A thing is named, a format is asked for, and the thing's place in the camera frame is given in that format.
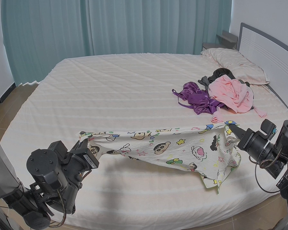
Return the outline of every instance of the curtain fold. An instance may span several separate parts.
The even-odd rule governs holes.
[[[229,29],[232,0],[2,0],[16,84],[41,81],[65,58],[199,54]]]

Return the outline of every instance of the floor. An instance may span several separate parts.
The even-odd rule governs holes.
[[[37,87],[37,84],[27,84],[15,88],[6,100],[0,104],[0,140],[8,128],[10,122],[13,120],[22,104],[32,94]],[[0,200],[0,206],[6,207],[4,201]],[[30,228],[24,223],[14,210],[2,208],[4,212],[12,217],[24,230]],[[264,202],[247,209],[228,219],[206,225],[203,227],[190,228],[188,230],[268,230],[273,228],[275,224],[288,213],[287,203],[280,195],[269,197]],[[64,224],[58,230],[80,230],[83,228],[70,226]]]

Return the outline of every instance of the nightstand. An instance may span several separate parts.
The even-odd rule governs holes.
[[[231,34],[226,31],[222,31],[222,34],[216,35],[220,41],[220,44],[214,43],[203,43],[203,49],[206,50],[208,48],[237,48],[238,37],[234,34]]]

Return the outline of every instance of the pillow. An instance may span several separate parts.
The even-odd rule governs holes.
[[[250,84],[268,84],[268,76],[263,69],[246,59],[239,51],[228,48],[209,48],[202,55],[214,59],[220,67],[229,69],[236,79]]]

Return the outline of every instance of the mattress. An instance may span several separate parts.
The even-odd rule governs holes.
[[[172,89],[197,82],[219,68],[207,56],[178,54],[122,54],[65,59],[58,63],[22,105],[5,132],[1,145],[26,187],[33,182],[26,160],[36,149],[62,140],[68,149],[76,134],[91,130],[154,130],[211,123],[211,115],[196,115],[180,106]],[[268,111],[278,129],[288,109],[266,87],[251,85],[254,104]],[[221,110],[224,120],[242,128],[260,129],[254,110],[243,114]],[[100,166],[83,181],[76,212],[66,223],[99,229],[179,230],[231,217],[271,196],[254,177],[246,152],[222,183],[220,193],[206,189],[198,173],[161,167],[121,155],[103,155]],[[257,170],[266,190],[277,183]],[[56,212],[54,220],[61,220]]]

